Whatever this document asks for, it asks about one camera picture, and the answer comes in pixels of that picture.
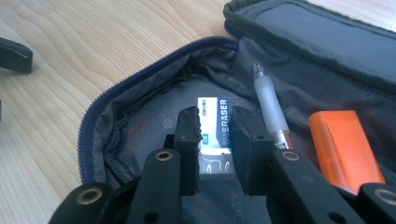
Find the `pencil case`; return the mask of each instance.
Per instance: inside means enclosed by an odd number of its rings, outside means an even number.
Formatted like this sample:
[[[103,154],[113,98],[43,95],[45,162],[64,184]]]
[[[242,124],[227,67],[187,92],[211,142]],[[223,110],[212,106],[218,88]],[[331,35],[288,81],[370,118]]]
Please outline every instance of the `pencil case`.
[[[308,117],[354,110],[389,185],[396,185],[396,34],[305,1],[241,1],[224,7],[234,39],[211,36],[170,52],[103,92],[78,134],[81,181],[117,189],[175,133],[198,97],[223,97],[261,118],[253,87],[258,61],[273,80],[293,142],[318,168]],[[238,178],[198,183],[183,197],[183,223],[268,223],[265,197]]]

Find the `metal grommet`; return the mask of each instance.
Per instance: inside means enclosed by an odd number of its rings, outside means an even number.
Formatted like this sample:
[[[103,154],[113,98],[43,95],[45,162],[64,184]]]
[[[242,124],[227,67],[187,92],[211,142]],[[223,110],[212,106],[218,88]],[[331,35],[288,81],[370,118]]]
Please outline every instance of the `metal grommet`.
[[[78,194],[77,203],[82,205],[94,203],[102,197],[102,194],[102,190],[97,187],[84,189]]]
[[[157,153],[155,159],[157,159],[157,161],[169,161],[170,159],[172,159],[172,157],[172,153],[168,151],[161,151]]]
[[[375,189],[374,194],[384,203],[396,206],[396,193],[387,189]]]
[[[288,161],[298,161],[300,159],[300,156],[297,153],[289,150],[282,152],[282,156]]]

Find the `black object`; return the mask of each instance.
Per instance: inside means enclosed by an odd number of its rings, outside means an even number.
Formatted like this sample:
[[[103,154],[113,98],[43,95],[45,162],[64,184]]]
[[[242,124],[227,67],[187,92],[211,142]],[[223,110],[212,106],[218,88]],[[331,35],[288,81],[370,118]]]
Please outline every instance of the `black object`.
[[[0,37],[0,67],[30,74],[33,52],[26,46]]]
[[[361,186],[355,205],[368,223],[395,223],[396,188],[384,184],[365,184]]]
[[[193,106],[180,111],[175,130],[174,149],[182,158],[182,195],[193,195],[196,191],[199,176],[198,144],[201,139],[198,108]]]
[[[231,140],[235,171],[247,195],[266,195],[264,161],[276,150],[274,139],[251,111],[233,106]]]
[[[126,223],[180,223],[180,155],[151,152],[140,176]]]
[[[181,192],[196,191],[198,161],[192,154],[200,139],[197,118],[196,107],[182,110],[176,134],[167,135],[164,148],[148,155],[140,177],[114,192],[104,183],[78,187],[49,223],[180,223]],[[358,197],[343,198],[304,154],[274,150],[269,133],[257,120],[245,108],[234,107],[232,132],[241,141],[234,141],[233,158],[245,193],[268,196],[274,223],[396,222],[396,188],[366,184]]]

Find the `wooden table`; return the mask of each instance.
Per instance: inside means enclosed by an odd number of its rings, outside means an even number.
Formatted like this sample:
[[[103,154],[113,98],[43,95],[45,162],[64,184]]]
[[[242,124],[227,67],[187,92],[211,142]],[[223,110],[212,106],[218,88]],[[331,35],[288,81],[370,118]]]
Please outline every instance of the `wooden table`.
[[[228,0],[0,0],[0,36],[34,52],[0,69],[0,223],[45,223],[80,184],[78,127],[103,91],[189,42],[229,36]],[[311,2],[396,31],[393,0]]]

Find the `highlighter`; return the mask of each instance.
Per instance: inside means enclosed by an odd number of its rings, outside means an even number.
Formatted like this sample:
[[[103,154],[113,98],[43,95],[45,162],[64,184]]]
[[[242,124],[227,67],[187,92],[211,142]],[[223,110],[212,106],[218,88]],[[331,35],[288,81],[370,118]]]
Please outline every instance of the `highlighter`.
[[[309,125],[320,170],[331,184],[355,195],[362,184],[385,184],[355,111],[319,111]]]

